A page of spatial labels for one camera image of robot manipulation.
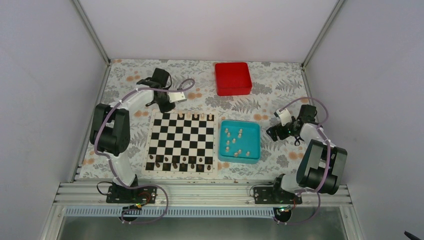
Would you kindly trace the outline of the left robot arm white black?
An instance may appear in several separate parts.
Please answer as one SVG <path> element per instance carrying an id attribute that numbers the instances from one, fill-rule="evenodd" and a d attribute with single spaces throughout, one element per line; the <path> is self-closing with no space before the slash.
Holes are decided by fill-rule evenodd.
<path id="1" fill-rule="evenodd" d="M 94 108 L 89 140 L 95 154 L 107 158 L 113 174 L 112 186 L 117 188 L 119 196 L 131 203 L 139 197 L 138 178 L 133 171 L 128 146 L 131 141 L 131 111 L 139 105 L 156 104 L 161 113 L 175 108 L 171 101 L 172 78 L 169 72 L 156 68 L 151 77 L 137 82 L 137 87 L 120 100 Z"/>

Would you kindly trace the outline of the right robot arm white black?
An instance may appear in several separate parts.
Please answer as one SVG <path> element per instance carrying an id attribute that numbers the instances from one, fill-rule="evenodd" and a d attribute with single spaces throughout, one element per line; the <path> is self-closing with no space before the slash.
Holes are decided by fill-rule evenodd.
<path id="1" fill-rule="evenodd" d="M 271 198 L 278 204 L 287 199 L 312 191 L 318 194 L 334 195 L 341 184 L 347 160 L 347 150 L 336 146 L 316 122 L 316 107 L 303 104 L 297 117 L 287 109 L 274 113 L 280 123 L 267 129 L 273 141 L 294 137 L 295 142 L 307 145 L 296 173 L 281 174 L 275 178 Z"/>

